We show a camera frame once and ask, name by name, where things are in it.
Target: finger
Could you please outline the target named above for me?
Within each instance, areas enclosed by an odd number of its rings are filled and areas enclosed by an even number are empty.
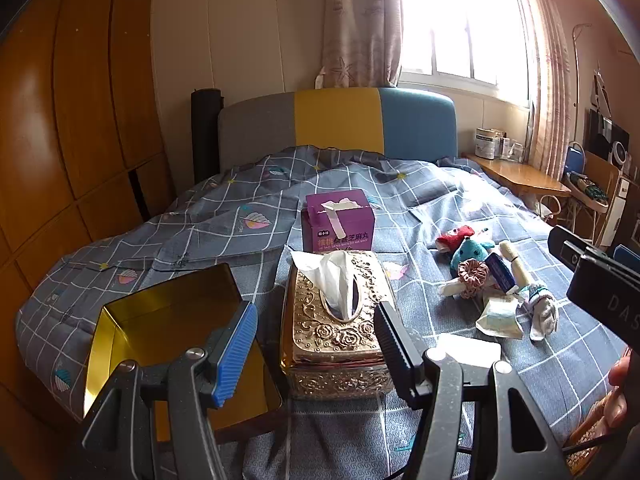
[[[597,423],[593,433],[594,438],[598,438],[599,436],[603,436],[609,433],[609,428],[607,427],[607,422],[601,418]]]
[[[622,390],[616,390],[604,407],[604,418],[610,428],[617,428],[625,420],[626,399]]]
[[[604,406],[612,394],[613,392],[609,392],[604,399],[599,400],[591,407],[587,417],[584,419],[585,424],[589,424],[589,427],[591,427],[604,416]]]
[[[609,384],[611,386],[622,386],[625,383],[626,375],[629,373],[629,363],[631,356],[624,356],[609,371]]]

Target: red plush toy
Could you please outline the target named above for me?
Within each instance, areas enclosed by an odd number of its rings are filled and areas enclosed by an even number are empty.
[[[476,232],[468,225],[452,229],[436,238],[436,248],[439,253],[455,253],[465,236],[473,236],[474,234]]]

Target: bed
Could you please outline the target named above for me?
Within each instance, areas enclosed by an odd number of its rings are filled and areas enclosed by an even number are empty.
[[[549,227],[475,163],[455,158],[448,98],[399,89],[279,94],[226,108],[219,125],[223,173],[133,231],[62,258],[17,315],[27,366],[76,418],[101,306],[217,263],[232,267],[243,298],[258,307],[258,341],[276,364],[290,251],[302,250],[304,198],[352,188],[363,189],[374,209],[373,250],[398,270],[391,283],[404,322],[427,345],[442,333],[486,338],[475,329],[477,303],[437,295],[450,273],[434,241],[460,224],[489,227],[496,242],[514,243],[559,300],[559,329],[545,341],[498,340],[558,440],[606,394],[622,343],[566,299],[571,274],[548,253]],[[522,311],[518,320],[528,334],[529,316]],[[221,446],[230,478],[382,479],[406,463],[419,418],[394,393],[289,400],[288,409],[280,430]],[[465,445],[472,425],[472,406],[465,406]],[[170,478],[170,454],[164,460]],[[461,455],[454,477],[467,471]]]

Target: wooden desk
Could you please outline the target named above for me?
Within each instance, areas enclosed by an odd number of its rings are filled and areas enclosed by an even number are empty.
[[[463,153],[463,157],[477,162],[482,170],[499,184],[511,189],[519,196],[523,193],[535,195],[571,196],[571,190],[556,179],[527,164]]]

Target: floral pattern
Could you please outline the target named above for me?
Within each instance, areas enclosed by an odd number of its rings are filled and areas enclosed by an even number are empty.
[[[373,340],[373,323],[370,321],[363,321],[358,327],[358,332],[360,332],[361,336],[369,340]]]
[[[360,334],[353,328],[343,328],[334,337],[334,343],[342,348],[357,346],[360,343]]]
[[[375,392],[386,393],[393,388],[386,367],[377,370],[341,370],[332,374],[295,371],[291,383],[292,396],[298,399],[356,399],[370,397]]]
[[[331,325],[318,325],[316,328],[316,335],[320,339],[329,339],[334,336],[335,330]]]

